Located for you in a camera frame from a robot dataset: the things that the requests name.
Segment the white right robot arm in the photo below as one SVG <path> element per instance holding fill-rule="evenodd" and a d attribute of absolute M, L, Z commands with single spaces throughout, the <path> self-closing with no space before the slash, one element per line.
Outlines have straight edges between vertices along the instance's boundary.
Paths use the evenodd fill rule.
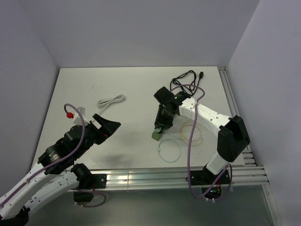
<path fill-rule="evenodd" d="M 159 109 L 154 122 L 152 138 L 159 141 L 163 132 L 173 126 L 176 115 L 186 117 L 211 131 L 217 137 L 216 154 L 206 165 L 204 180 L 210 184 L 215 183 L 220 172 L 242 153 L 250 144 L 243 119 L 220 114 L 202 104 L 199 104 L 191 95 L 180 91 L 173 94 L 166 87 L 160 88 L 155 94 Z"/>

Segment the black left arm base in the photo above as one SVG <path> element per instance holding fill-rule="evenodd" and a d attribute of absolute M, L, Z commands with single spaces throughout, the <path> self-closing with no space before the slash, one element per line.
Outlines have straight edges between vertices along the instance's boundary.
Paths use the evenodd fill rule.
<path fill-rule="evenodd" d="M 106 182 L 106 174 L 92 174 L 83 181 L 80 181 L 79 186 L 73 189 L 75 205 L 82 208 L 96 208 L 105 204 L 107 196 L 98 189 L 105 189 Z M 99 196 L 103 198 L 102 201 L 98 204 L 91 204 L 91 201 Z"/>

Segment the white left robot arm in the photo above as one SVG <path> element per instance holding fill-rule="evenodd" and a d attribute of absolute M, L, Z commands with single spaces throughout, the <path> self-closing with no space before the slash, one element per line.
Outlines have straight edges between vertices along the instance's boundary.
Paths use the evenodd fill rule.
<path fill-rule="evenodd" d="M 93 184 L 91 171 L 76 163 L 93 145 L 100 145 L 121 126 L 98 114 L 93 122 L 75 125 L 38 158 L 30 172 L 0 199 L 0 224 L 24 226 L 30 214 L 71 189 L 85 189 Z"/>

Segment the green power strip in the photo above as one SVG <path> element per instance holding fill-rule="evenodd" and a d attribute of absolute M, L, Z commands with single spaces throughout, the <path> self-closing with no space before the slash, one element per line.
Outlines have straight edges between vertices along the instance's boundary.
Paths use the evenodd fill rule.
<path fill-rule="evenodd" d="M 154 139 L 155 141 L 159 141 L 162 138 L 162 136 L 163 136 L 163 131 L 161 133 L 156 133 L 153 131 L 151 138 Z"/>

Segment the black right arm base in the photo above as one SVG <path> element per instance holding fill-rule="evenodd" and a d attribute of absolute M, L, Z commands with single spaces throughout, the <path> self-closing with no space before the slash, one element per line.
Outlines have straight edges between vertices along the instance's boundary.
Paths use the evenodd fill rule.
<path fill-rule="evenodd" d="M 231 191 L 232 187 L 232 168 L 230 172 L 228 167 L 224 168 L 219 174 L 214 175 L 206 167 L 202 170 L 189 170 L 186 181 L 189 191 L 193 198 L 204 199 L 207 202 L 220 200 Z M 197 195 L 193 191 L 194 186 L 209 186 L 202 188 L 201 194 Z"/>

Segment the teal charger plug with cable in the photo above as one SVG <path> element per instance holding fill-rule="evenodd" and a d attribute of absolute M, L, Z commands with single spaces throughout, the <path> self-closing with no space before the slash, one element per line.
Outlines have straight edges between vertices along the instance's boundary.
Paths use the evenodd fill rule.
<path fill-rule="evenodd" d="M 159 158 L 166 163 L 177 162 L 182 155 L 182 149 L 178 139 L 165 139 L 158 144 Z"/>

